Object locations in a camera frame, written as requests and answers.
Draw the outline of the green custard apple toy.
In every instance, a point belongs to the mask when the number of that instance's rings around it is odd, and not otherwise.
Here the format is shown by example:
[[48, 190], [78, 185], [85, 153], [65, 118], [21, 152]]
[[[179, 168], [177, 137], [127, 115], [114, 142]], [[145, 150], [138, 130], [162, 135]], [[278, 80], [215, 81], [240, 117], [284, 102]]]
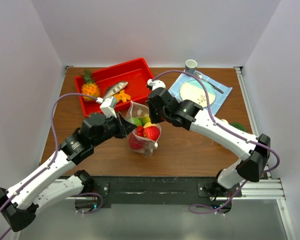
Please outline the green custard apple toy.
[[130, 121], [132, 124], [136, 125], [136, 126], [143, 126], [141, 120], [137, 117], [131, 117]]

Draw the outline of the dark red toy apple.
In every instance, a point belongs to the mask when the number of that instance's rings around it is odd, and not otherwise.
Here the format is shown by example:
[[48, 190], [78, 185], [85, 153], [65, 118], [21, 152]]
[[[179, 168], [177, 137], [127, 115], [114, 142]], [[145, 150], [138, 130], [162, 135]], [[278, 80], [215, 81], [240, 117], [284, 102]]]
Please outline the dark red toy apple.
[[145, 146], [145, 142], [131, 133], [128, 137], [128, 145], [132, 150], [141, 150]]

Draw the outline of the yellow green toy mango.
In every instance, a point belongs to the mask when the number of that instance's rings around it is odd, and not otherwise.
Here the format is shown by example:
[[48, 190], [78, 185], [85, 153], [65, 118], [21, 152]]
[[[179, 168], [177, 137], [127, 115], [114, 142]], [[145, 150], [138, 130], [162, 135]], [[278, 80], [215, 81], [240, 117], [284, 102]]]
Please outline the yellow green toy mango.
[[142, 124], [143, 126], [144, 126], [145, 124], [151, 122], [151, 119], [150, 119], [149, 116], [141, 116], [141, 117], [139, 118], [139, 120], [140, 120], [140, 122], [141, 122], [141, 124]]

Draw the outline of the clear polka dot zip bag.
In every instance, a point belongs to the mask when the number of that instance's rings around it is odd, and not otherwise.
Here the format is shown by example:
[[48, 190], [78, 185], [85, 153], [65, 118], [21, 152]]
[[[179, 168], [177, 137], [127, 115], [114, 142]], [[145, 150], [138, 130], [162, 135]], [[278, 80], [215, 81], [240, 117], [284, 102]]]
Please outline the clear polka dot zip bag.
[[143, 104], [131, 101], [125, 119], [136, 125], [128, 135], [129, 148], [145, 157], [150, 158], [162, 133], [161, 126], [150, 119], [149, 108]]

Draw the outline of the yellow toy lemon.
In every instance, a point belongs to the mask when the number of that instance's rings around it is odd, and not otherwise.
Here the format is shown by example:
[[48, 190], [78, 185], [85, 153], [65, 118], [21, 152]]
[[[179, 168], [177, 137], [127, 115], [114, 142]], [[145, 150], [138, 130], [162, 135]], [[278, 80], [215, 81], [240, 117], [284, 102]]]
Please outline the yellow toy lemon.
[[143, 127], [148, 128], [148, 127], [156, 127], [157, 125], [151, 122], [147, 122]]

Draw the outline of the red orange toy apple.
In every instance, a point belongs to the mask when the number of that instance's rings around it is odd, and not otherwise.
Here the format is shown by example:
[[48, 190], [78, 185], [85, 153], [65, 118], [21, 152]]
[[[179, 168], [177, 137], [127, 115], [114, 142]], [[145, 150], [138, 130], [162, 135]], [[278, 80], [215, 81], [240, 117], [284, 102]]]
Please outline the red orange toy apple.
[[160, 129], [156, 126], [150, 126], [144, 129], [144, 137], [156, 141], [160, 137]]

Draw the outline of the red lychee bunch toy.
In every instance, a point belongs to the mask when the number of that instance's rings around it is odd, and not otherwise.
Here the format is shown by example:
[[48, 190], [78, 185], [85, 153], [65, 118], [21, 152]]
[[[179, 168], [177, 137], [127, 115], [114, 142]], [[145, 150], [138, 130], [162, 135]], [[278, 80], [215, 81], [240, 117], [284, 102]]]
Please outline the red lychee bunch toy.
[[146, 144], [139, 150], [141, 154], [151, 155], [155, 149], [155, 144], [153, 142], [146, 142]]

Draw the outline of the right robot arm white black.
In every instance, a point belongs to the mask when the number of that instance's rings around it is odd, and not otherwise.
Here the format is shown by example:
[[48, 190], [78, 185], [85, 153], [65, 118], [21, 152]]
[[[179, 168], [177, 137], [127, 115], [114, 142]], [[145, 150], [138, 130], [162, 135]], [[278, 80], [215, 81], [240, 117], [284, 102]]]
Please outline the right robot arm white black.
[[168, 122], [204, 135], [233, 152], [238, 160], [222, 169], [213, 183], [213, 192], [225, 196], [241, 181], [259, 182], [270, 157], [270, 138], [243, 132], [218, 118], [212, 119], [209, 112], [191, 100], [178, 102], [167, 89], [157, 87], [148, 95], [147, 105], [153, 123]]

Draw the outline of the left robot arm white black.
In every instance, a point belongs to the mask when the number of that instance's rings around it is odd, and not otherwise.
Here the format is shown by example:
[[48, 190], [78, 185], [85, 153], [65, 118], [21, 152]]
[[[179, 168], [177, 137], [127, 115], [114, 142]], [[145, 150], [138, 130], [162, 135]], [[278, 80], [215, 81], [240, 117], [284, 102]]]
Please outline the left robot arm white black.
[[94, 148], [111, 139], [127, 137], [136, 125], [120, 113], [93, 113], [81, 127], [59, 145], [51, 157], [19, 183], [0, 187], [0, 214], [13, 232], [28, 227], [44, 208], [70, 196], [89, 196], [94, 190], [90, 175], [80, 170], [60, 186], [50, 185], [94, 153]]

